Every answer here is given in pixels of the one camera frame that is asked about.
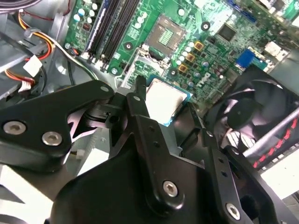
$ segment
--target black fan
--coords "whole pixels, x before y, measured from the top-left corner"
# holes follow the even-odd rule
[[[268,74],[250,66],[207,113],[205,120],[220,144],[230,131],[257,141],[294,110],[293,95]],[[278,138],[283,133],[284,130],[278,133]],[[238,142],[239,150],[245,151],[247,146],[241,139]]]

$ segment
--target metal rod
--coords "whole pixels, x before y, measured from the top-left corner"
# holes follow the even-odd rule
[[[266,135],[264,135],[259,141],[257,141],[253,147],[246,150],[243,154],[245,157],[251,156],[258,152],[263,146],[269,141],[269,139],[275,135],[281,128],[284,128],[292,120],[294,120],[299,115],[299,107],[293,111],[289,116],[282,120],[278,125],[276,125],[272,130],[270,130]]]

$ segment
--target motherboard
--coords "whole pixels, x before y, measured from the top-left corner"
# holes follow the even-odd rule
[[[159,76],[199,114],[251,64],[269,72],[298,48],[295,0],[77,0],[65,48],[130,87]]]

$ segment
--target dell logo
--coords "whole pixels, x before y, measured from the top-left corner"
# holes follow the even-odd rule
[[[205,84],[205,82],[207,81],[207,80],[209,80],[209,77],[211,77],[211,74],[210,73],[206,73],[205,74],[205,76],[197,83],[197,87],[202,87],[204,84]]]

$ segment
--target screw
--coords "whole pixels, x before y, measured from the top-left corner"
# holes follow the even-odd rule
[[[164,181],[163,189],[170,197],[176,197],[178,195],[177,186],[171,181]]]
[[[105,92],[109,92],[109,89],[105,86],[101,86],[101,90],[105,91]]]
[[[137,100],[137,101],[140,101],[140,98],[137,97],[137,96],[134,96],[134,99]]]
[[[117,69],[111,69],[111,73],[116,75],[117,74]]]
[[[26,131],[26,126],[19,121],[9,121],[3,126],[3,130],[7,134],[19,135]]]
[[[231,203],[226,204],[226,209],[229,212],[229,214],[235,219],[235,220],[240,220],[241,215],[239,210]]]
[[[68,50],[68,49],[71,48],[71,45],[69,43],[66,43],[65,46],[64,46],[64,48]]]
[[[62,142],[62,136],[57,132],[46,132],[43,134],[42,140],[47,146],[59,146]]]
[[[213,137],[213,136],[214,136],[210,131],[207,131],[206,133],[207,133],[208,136],[210,136],[210,137]]]

